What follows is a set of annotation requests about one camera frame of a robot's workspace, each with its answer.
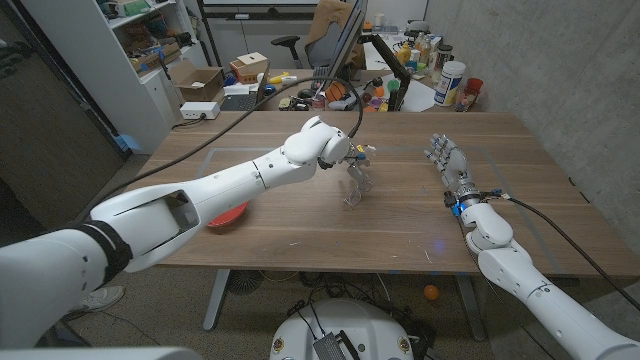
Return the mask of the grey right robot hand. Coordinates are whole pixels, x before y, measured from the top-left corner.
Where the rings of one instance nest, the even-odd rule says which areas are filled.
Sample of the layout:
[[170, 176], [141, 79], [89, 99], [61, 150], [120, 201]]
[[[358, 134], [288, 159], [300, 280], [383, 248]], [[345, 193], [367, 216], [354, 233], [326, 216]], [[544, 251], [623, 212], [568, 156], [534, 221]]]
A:
[[480, 191], [473, 180], [471, 167], [465, 153], [446, 135], [434, 133], [427, 159], [437, 168], [446, 189], [459, 201], [479, 201]]

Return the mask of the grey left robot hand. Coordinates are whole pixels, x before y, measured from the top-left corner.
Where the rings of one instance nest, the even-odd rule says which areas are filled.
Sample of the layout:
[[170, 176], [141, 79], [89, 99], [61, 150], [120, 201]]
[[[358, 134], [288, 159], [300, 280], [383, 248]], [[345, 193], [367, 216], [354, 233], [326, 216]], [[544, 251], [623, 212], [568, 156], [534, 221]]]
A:
[[373, 187], [373, 181], [362, 167], [369, 167], [370, 160], [364, 149], [360, 146], [351, 144], [347, 155], [343, 160], [348, 164], [347, 171], [356, 181], [357, 188], [360, 191], [368, 192]]

